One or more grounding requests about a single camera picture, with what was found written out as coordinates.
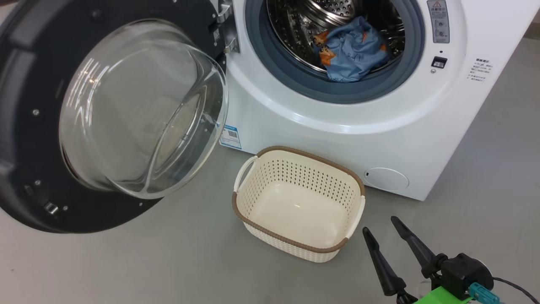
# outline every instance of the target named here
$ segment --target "plastic basket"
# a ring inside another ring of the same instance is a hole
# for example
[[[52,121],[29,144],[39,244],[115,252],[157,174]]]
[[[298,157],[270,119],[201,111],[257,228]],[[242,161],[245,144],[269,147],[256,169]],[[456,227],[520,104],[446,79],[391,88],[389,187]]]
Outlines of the plastic basket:
[[[364,185],[354,172],[287,147],[251,157],[234,183],[233,209],[249,232],[317,263],[332,259],[347,243],[365,204]]]

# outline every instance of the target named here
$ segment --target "door hinge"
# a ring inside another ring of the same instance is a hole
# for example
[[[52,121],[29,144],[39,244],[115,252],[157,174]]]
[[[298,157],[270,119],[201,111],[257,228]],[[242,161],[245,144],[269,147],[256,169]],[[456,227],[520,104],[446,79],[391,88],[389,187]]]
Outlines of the door hinge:
[[[225,49],[223,52],[226,54],[230,52],[240,52],[232,0],[219,0],[219,13],[216,21],[220,24],[224,34]]]

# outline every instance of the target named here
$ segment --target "stainless steel drum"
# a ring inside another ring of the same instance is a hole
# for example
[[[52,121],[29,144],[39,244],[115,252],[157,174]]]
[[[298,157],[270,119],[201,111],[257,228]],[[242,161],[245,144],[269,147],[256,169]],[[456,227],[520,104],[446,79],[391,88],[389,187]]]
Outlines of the stainless steel drum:
[[[325,28],[351,22],[362,12],[362,0],[297,0],[298,10]]]
[[[327,27],[321,25],[322,22],[320,19],[328,17],[323,12],[318,17],[315,17],[317,21],[314,21],[312,19],[313,14],[305,14],[305,7],[300,5],[302,1],[267,0],[266,5],[270,24],[274,29],[276,37],[294,58],[316,71],[326,73],[326,69],[320,62],[319,54],[314,50],[313,36],[332,29],[336,25],[329,25]],[[351,10],[346,10],[345,12],[343,12],[343,7],[340,8],[340,11],[337,11],[337,8],[334,6],[334,3],[341,4],[341,1],[319,0],[318,3],[323,5],[322,8],[324,8],[324,4],[327,4],[327,8],[332,4],[332,8],[335,8],[334,10],[336,12],[344,14],[343,17],[347,15],[347,18],[333,19],[340,22],[347,20],[343,24],[350,22],[356,16],[364,16],[386,40],[393,55],[392,59],[387,64],[372,69],[370,73],[380,71],[398,60],[405,48],[405,30],[397,11],[389,0],[380,0],[377,6],[363,9],[359,9],[362,5],[357,0],[349,0],[349,2]]]

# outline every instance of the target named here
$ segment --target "white washing machine body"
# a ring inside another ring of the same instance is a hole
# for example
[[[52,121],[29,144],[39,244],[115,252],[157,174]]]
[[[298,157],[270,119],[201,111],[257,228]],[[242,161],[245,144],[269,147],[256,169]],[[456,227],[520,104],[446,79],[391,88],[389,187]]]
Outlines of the white washing machine body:
[[[241,51],[228,54],[221,144],[249,153],[273,145],[309,151],[369,186],[417,200],[426,199],[540,5],[446,1],[450,43],[434,43],[433,2],[419,1],[426,39],[414,73],[372,101],[335,104],[292,90],[263,65],[246,28],[246,1],[234,0]],[[448,59],[443,69],[432,66],[435,56]],[[225,134],[231,130],[238,142]]]

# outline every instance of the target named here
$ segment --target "blue cloth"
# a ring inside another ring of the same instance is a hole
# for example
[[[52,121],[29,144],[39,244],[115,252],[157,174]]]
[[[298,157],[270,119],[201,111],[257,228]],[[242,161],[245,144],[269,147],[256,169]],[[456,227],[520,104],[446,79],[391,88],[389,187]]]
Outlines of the blue cloth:
[[[317,35],[322,37],[319,42],[324,42],[324,35]],[[336,82],[358,81],[371,68],[390,60],[381,35],[363,17],[328,32],[325,45],[315,42],[320,46],[317,51],[328,78]]]

